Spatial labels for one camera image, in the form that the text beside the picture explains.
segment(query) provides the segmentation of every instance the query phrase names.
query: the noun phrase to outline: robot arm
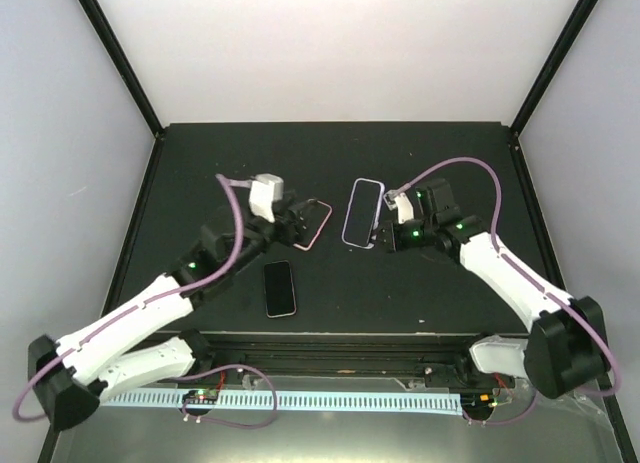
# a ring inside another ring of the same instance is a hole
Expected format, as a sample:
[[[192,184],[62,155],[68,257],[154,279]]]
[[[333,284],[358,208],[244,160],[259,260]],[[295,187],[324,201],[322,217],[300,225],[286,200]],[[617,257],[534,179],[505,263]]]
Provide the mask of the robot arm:
[[[577,300],[555,287],[497,236],[494,242],[479,218],[463,218],[445,180],[429,182],[416,190],[416,196],[422,217],[407,219],[400,217],[411,214],[407,196],[385,195],[399,217],[381,225],[376,242],[389,252],[436,247],[489,285],[529,333],[527,339],[494,335],[475,341],[469,355],[480,372],[527,378],[544,396],[557,398],[609,370],[592,338],[554,301],[574,309],[606,341],[602,310],[593,299]]]
[[[316,200],[296,203],[293,193],[283,191],[281,178],[266,174],[252,181],[248,206],[242,250],[231,269],[214,282],[152,298],[198,282],[224,264],[234,235],[228,208],[203,225],[189,251],[140,294],[81,330],[57,341],[43,335],[29,345],[29,378],[55,358],[61,359],[33,388],[55,431],[78,425],[101,402],[123,391],[183,376],[209,359],[207,342],[195,330],[152,348],[124,353],[226,290],[235,273],[273,243],[293,246],[301,241],[317,207]]]

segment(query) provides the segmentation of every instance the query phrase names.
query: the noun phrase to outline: phone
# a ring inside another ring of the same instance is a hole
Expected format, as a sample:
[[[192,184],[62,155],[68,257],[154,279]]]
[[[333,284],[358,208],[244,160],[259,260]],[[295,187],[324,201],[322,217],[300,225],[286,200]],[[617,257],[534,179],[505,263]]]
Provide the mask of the phone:
[[[373,248],[371,232],[378,226],[384,184],[358,178],[351,190],[347,217],[342,228],[342,241],[358,248]]]
[[[309,251],[313,244],[320,236],[320,232],[327,224],[333,208],[327,203],[317,200],[317,206],[313,209],[313,212],[309,215],[309,219],[305,223],[305,235],[304,239],[300,243],[293,245],[302,251]]]
[[[288,261],[277,261],[264,265],[264,295],[267,300],[267,316],[279,318],[296,312],[296,296],[293,291],[293,276]]]

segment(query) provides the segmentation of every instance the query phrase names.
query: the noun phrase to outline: white cable organizer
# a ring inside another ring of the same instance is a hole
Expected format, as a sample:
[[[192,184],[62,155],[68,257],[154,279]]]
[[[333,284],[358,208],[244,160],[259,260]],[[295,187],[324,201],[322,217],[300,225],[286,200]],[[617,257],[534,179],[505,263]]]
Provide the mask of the white cable organizer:
[[[102,406],[125,408],[180,408],[182,398],[194,389],[137,388]],[[337,391],[278,391],[279,411],[350,411],[369,413],[430,413],[461,416],[460,395],[441,393],[371,393]],[[271,410],[268,390],[222,390],[215,405],[188,404],[187,408],[220,410]]]

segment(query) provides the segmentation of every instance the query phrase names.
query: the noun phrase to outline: black tabletop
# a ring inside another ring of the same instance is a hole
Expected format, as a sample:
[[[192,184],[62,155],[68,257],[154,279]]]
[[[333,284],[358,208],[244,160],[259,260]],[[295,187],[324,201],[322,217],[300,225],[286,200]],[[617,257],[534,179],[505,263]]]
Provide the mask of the black tabletop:
[[[544,274],[527,208],[498,123],[225,123],[174,124],[166,134],[120,301],[134,296],[198,236],[226,204],[215,179],[273,173],[299,197],[328,202],[334,213],[314,248],[274,247],[240,273],[215,301],[174,322],[171,330],[286,333],[518,333],[524,327],[482,281],[432,251],[385,254],[341,241],[356,178],[397,188],[446,158],[474,156],[498,173],[503,189],[499,234]],[[493,184],[479,167],[441,170],[465,214],[490,221]],[[246,202],[248,192],[237,190]],[[269,319],[262,267],[289,260],[298,312]]]

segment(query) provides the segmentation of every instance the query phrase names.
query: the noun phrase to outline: white wall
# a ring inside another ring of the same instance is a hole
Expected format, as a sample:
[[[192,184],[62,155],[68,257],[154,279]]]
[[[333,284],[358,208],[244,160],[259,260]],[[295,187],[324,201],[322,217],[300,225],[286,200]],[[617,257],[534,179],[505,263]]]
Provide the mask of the white wall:
[[[152,137],[76,0],[0,0],[0,55],[0,461],[31,462],[27,345],[99,314]]]
[[[510,124],[577,0],[100,0],[163,124]]]
[[[523,133],[569,289],[604,308],[640,451],[640,0],[601,0]]]

